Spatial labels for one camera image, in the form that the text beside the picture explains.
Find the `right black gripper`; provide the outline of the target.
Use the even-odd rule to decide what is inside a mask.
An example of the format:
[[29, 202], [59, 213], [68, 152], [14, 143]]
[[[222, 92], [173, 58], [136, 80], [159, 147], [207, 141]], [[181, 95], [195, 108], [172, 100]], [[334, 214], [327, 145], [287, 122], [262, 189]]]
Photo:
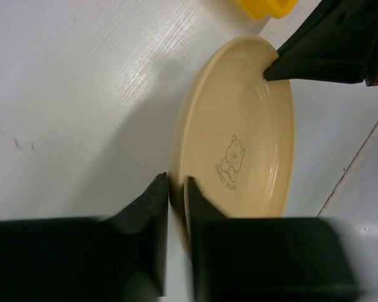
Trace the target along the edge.
[[321, 1], [278, 53], [268, 81], [378, 86], [378, 1]]

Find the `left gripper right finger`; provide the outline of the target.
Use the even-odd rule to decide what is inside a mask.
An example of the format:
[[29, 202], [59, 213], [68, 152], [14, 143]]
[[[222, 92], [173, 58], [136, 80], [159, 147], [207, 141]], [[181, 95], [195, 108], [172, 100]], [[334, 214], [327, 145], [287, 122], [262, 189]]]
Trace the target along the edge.
[[195, 301], [357, 301], [336, 229], [319, 218], [230, 218], [184, 185]]

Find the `yellow plastic bin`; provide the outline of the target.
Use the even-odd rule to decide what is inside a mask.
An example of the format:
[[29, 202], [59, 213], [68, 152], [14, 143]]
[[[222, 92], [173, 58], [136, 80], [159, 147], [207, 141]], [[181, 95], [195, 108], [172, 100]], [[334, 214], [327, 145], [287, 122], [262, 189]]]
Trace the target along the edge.
[[236, 0], [236, 4], [254, 20], [266, 16], [280, 19], [287, 16], [298, 0]]

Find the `orange plate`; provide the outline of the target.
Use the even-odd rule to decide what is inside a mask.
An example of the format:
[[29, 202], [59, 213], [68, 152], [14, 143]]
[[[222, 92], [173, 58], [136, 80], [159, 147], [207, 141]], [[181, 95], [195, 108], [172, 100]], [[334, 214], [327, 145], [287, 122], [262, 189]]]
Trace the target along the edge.
[[278, 53], [258, 36], [218, 49], [195, 76], [178, 114], [169, 160], [169, 200], [178, 237], [190, 251], [187, 177], [224, 215], [279, 217], [295, 147], [289, 81], [266, 81]]

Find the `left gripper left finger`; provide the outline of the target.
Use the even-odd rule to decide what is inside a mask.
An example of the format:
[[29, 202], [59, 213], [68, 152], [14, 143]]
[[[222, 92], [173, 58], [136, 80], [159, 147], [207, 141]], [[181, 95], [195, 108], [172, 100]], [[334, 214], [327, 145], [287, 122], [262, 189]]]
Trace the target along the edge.
[[0, 301], [157, 301], [168, 175], [116, 215], [0, 221]]

